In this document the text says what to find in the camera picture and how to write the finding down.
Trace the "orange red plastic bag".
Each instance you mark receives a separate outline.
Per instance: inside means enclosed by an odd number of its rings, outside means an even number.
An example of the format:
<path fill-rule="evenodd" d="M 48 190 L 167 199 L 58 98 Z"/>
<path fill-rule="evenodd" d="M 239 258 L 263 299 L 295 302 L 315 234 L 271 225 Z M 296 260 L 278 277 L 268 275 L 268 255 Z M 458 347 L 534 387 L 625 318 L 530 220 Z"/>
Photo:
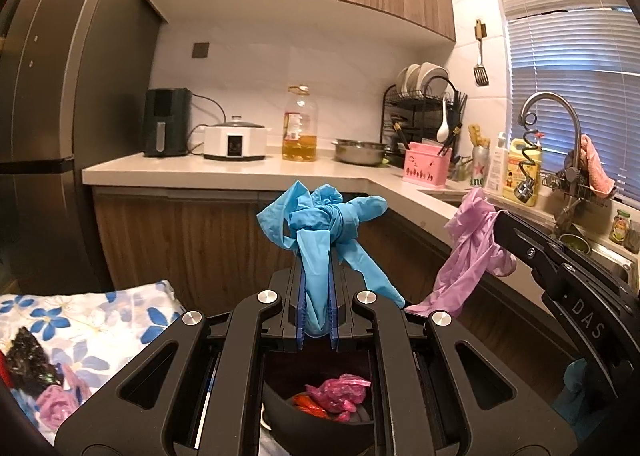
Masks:
<path fill-rule="evenodd" d="M 326 412 L 326 410 L 318 405 L 312 397 L 307 393 L 299 393 L 292 397 L 292 404 L 301 412 L 306 413 L 308 415 L 329 419 L 330 416 Z"/>

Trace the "lilac rubber glove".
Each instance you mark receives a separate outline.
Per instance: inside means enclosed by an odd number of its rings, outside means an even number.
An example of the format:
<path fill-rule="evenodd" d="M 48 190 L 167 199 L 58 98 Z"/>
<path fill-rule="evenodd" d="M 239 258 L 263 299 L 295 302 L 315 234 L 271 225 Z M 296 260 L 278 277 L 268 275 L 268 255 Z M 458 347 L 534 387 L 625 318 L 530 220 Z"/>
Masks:
<path fill-rule="evenodd" d="M 454 242 L 451 254 L 438 271 L 432 292 L 420 303 L 407 306 L 407 312 L 429 316 L 444 311 L 457 317 L 485 273 L 506 277 L 515 271 L 516 257 L 495 241 L 498 216 L 500 211 L 480 187 L 466 194 L 445 225 Z"/>

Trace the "black plastic bag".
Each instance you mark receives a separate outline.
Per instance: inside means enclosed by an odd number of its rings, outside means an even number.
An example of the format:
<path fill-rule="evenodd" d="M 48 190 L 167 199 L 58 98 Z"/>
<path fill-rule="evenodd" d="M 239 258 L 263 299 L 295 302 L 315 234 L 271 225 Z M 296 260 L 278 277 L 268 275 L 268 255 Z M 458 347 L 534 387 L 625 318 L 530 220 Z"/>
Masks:
<path fill-rule="evenodd" d="M 12 384 L 32 398 L 38 398 L 48 387 L 60 386 L 64 376 L 44 352 L 36 337 L 26 328 L 21 327 L 6 356 Z"/>

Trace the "blue rubber glove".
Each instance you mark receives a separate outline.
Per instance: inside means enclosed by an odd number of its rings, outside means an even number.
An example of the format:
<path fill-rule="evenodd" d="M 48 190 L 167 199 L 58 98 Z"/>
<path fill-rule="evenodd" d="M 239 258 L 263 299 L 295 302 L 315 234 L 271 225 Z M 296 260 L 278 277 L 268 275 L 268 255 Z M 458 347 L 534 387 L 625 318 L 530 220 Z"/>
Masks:
<path fill-rule="evenodd" d="M 257 215 L 270 242 L 298 254 L 305 272 L 305 332 L 311 337 L 329 329 L 330 251 L 361 274 L 368 291 L 392 300 L 398 308 L 405 298 L 358 242 L 359 225 L 386 213 L 380 196 L 355 197 L 346 202 L 332 185 L 308 190 L 295 182 Z"/>

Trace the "small green jar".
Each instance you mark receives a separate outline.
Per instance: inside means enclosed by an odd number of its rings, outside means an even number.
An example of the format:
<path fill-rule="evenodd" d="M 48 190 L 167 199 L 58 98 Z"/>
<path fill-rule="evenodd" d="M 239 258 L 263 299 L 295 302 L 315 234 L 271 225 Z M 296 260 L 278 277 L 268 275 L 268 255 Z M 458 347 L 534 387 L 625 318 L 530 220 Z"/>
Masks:
<path fill-rule="evenodd" d="M 629 228 L 630 214 L 622 209 L 618 209 L 613 216 L 612 226 L 610 231 L 610 239 L 617 245 L 623 245 L 628 228 Z"/>

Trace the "floral blue white tablecloth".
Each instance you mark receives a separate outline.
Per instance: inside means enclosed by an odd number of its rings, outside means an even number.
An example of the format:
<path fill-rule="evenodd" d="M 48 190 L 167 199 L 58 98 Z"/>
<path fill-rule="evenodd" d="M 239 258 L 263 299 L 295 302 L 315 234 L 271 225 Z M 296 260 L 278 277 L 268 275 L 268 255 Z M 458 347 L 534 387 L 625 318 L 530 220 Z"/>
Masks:
<path fill-rule="evenodd" d="M 168 280 L 125 290 L 1 296 L 1 379 L 34 427 L 53 443 L 58 430 L 41 421 L 36 399 L 12 384 L 6 356 L 26 327 L 64 376 L 63 389 L 82 387 L 84 404 L 147 344 L 184 313 Z"/>

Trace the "light pink plastic bag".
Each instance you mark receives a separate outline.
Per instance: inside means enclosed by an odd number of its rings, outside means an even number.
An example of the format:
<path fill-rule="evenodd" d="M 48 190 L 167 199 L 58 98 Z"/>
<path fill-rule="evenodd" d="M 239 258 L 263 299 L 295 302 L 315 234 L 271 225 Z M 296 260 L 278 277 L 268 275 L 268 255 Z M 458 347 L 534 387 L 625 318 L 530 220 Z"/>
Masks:
<path fill-rule="evenodd" d="M 48 429 L 58 430 L 60 425 L 76 412 L 83 398 L 82 387 L 63 389 L 57 384 L 52 384 L 36 399 L 40 421 Z"/>

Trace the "wooden lower cabinets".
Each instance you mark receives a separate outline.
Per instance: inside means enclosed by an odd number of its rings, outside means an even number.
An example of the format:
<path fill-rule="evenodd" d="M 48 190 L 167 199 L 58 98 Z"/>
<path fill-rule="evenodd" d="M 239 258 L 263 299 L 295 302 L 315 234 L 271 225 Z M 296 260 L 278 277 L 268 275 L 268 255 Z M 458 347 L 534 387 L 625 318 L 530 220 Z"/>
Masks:
<path fill-rule="evenodd" d="M 289 268 L 292 252 L 257 222 L 273 192 L 97 187 L 96 222 L 116 288 L 169 280 L 180 302 L 227 311 Z M 410 302 L 432 290 L 449 248 L 394 210 L 362 224 L 359 242 Z M 486 275 L 465 301 L 460 323 L 546 398 L 562 386 L 577 350 L 539 306 Z"/>

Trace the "white soap bottle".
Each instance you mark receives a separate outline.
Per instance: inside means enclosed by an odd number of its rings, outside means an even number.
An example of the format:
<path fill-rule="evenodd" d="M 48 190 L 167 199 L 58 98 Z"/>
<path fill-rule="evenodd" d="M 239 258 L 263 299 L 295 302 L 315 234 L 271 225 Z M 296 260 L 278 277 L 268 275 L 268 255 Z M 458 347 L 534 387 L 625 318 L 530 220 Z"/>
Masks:
<path fill-rule="evenodd" d="M 504 179 L 506 178 L 506 164 L 509 156 L 508 137 L 504 132 L 497 136 L 497 145 L 491 153 L 488 176 L 485 184 L 486 190 L 492 194 L 501 194 Z"/>

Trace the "white ceramic spoon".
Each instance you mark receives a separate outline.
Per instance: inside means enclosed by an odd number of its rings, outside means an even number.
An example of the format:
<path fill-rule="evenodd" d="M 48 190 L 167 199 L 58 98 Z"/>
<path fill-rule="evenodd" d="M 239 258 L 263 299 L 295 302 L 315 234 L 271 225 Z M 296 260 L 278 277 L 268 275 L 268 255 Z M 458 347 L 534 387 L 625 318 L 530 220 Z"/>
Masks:
<path fill-rule="evenodd" d="M 440 144 L 444 144 L 449 136 L 449 124 L 448 124 L 448 98 L 447 94 L 442 96 L 442 122 L 436 133 L 436 140 Z"/>

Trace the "black dish rack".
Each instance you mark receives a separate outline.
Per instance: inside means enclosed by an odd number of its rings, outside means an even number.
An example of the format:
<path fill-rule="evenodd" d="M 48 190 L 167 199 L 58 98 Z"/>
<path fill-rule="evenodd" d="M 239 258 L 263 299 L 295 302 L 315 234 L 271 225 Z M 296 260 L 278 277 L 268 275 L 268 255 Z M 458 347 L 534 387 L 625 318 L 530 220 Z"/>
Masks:
<path fill-rule="evenodd" d="M 436 140 L 442 122 L 442 96 L 448 98 L 449 136 L 444 144 Z M 409 142 L 435 142 L 441 153 L 451 150 L 457 158 L 462 117 L 468 96 L 449 79 L 446 68 L 425 62 L 410 64 L 383 94 L 380 141 L 386 147 L 386 159 L 400 168 Z"/>

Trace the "white electric cooker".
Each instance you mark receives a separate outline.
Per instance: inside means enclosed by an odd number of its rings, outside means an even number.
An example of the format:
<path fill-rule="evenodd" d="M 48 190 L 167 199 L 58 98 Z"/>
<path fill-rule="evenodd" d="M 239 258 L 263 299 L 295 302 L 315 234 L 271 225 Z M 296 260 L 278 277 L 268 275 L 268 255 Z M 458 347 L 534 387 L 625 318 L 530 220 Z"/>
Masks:
<path fill-rule="evenodd" d="M 267 129 L 262 124 L 233 116 L 228 122 L 204 130 L 203 156 L 211 160 L 263 160 L 267 151 Z"/>

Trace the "black air fryer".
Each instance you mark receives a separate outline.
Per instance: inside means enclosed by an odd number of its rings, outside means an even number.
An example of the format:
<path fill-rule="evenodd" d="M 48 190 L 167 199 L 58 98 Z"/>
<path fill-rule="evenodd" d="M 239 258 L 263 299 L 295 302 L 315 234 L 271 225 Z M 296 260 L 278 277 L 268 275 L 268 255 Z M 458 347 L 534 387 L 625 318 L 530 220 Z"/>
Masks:
<path fill-rule="evenodd" d="M 192 92 L 152 89 L 146 92 L 143 117 L 143 155 L 178 157 L 188 153 Z"/>

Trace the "stainless steel bowl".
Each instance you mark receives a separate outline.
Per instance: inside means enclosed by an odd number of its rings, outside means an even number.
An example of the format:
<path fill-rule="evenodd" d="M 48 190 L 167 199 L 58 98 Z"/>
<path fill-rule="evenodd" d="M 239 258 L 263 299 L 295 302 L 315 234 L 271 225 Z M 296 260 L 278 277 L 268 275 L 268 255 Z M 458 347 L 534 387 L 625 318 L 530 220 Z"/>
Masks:
<path fill-rule="evenodd" d="M 344 164 L 376 167 L 382 164 L 386 155 L 386 147 L 382 143 L 338 138 L 332 144 L 334 145 L 334 158 Z"/>

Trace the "brown wall socket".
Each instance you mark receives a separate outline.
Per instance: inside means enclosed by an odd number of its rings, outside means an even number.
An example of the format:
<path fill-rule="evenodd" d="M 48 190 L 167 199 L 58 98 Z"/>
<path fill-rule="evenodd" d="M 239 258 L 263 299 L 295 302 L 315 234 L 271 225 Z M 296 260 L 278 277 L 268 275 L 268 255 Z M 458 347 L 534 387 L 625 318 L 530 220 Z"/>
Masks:
<path fill-rule="evenodd" d="M 208 42 L 194 42 L 192 46 L 192 54 L 193 58 L 197 58 L 200 60 L 201 58 L 207 58 L 209 52 L 209 43 Z"/>

